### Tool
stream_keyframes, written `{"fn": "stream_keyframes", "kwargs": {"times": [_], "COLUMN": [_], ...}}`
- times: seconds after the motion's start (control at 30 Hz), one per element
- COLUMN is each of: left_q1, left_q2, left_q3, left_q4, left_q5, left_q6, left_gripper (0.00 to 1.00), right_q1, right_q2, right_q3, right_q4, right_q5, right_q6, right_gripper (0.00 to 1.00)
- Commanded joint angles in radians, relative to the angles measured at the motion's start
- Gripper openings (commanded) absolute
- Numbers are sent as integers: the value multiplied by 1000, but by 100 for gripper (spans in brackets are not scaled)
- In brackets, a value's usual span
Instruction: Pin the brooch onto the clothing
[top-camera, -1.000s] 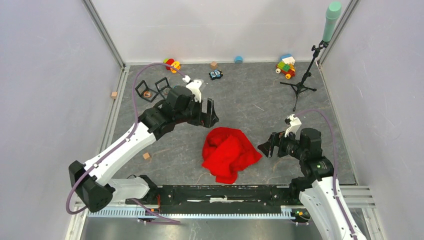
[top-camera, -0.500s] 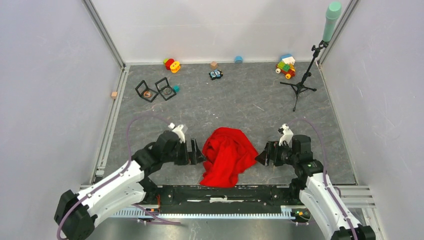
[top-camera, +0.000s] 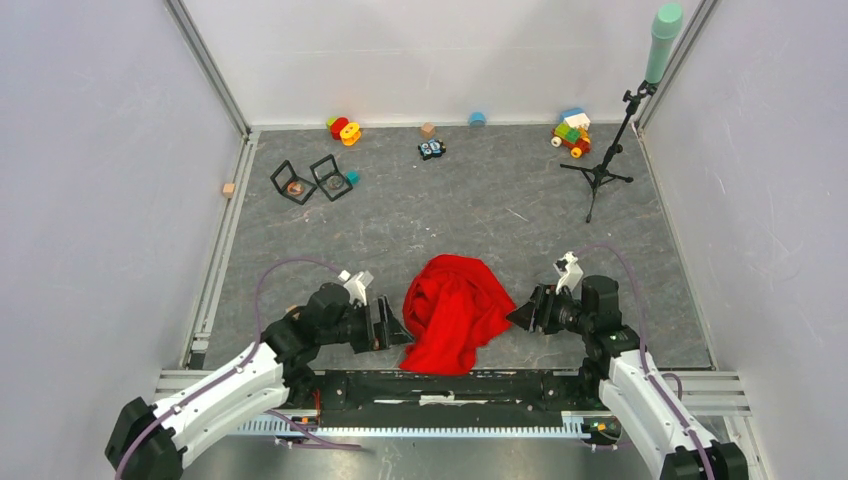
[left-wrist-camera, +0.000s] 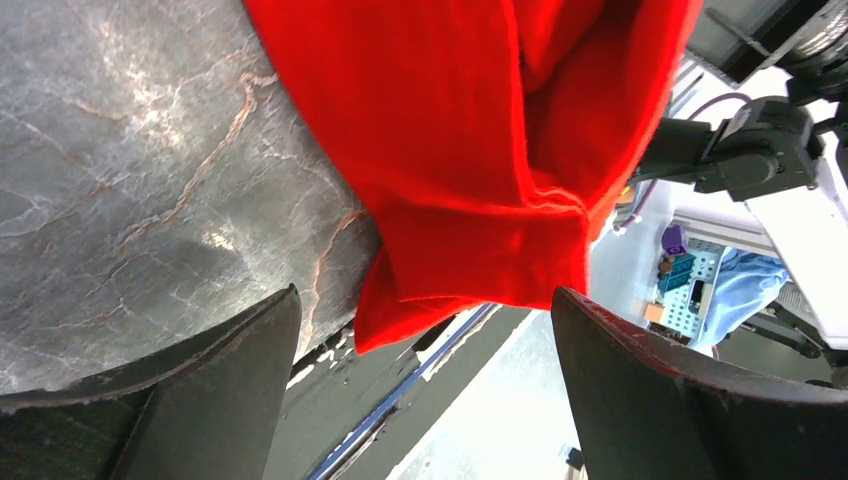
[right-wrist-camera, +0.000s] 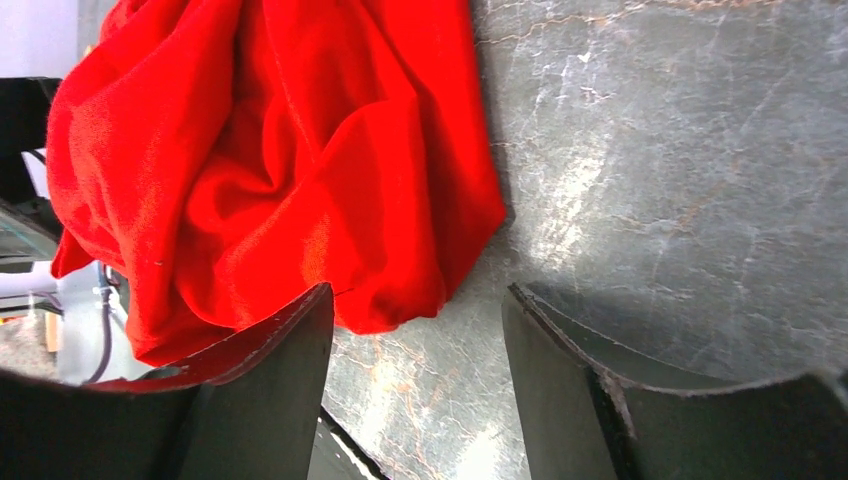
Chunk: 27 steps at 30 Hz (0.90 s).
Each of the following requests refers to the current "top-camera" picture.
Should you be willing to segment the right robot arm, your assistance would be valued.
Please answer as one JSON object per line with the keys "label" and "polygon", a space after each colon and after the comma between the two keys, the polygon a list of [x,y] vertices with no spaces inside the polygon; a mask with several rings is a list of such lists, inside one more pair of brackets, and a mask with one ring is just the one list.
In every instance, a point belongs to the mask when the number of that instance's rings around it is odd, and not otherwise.
{"label": "right robot arm", "polygon": [[539,284],[507,318],[527,331],[579,335],[586,356],[577,392],[591,408],[606,407],[656,479],[747,479],[745,454],[721,442],[683,405],[658,372],[646,344],[623,321],[619,284],[602,275],[567,286]]}

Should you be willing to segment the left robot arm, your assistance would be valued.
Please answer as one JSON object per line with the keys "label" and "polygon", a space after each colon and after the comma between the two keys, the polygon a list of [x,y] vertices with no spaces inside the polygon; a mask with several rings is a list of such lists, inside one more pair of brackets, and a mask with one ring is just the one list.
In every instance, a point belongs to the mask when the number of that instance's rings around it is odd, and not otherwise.
{"label": "left robot arm", "polygon": [[283,405],[302,407],[319,385],[309,364],[325,345],[354,353],[413,341],[388,300],[372,303],[325,283],[306,304],[270,323],[242,353],[194,385],[152,404],[124,405],[104,455],[119,479],[178,479],[225,434]]}

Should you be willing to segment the red t-shirt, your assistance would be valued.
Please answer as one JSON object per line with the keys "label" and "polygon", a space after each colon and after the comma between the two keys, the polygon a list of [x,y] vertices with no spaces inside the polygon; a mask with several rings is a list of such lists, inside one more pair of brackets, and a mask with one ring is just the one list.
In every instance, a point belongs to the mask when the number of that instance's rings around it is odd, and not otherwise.
{"label": "red t-shirt", "polygon": [[516,309],[498,278],[477,258],[441,254],[412,280],[402,316],[414,342],[402,370],[459,376],[476,364],[477,350],[507,331]]}

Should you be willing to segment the round orange brooch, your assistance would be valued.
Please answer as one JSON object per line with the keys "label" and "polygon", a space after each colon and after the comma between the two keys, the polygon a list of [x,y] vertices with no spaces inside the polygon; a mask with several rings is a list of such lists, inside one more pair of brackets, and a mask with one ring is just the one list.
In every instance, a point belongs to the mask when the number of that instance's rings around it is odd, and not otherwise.
{"label": "round orange brooch", "polygon": [[302,183],[293,181],[287,185],[286,191],[291,196],[301,196],[305,191],[305,187]]}

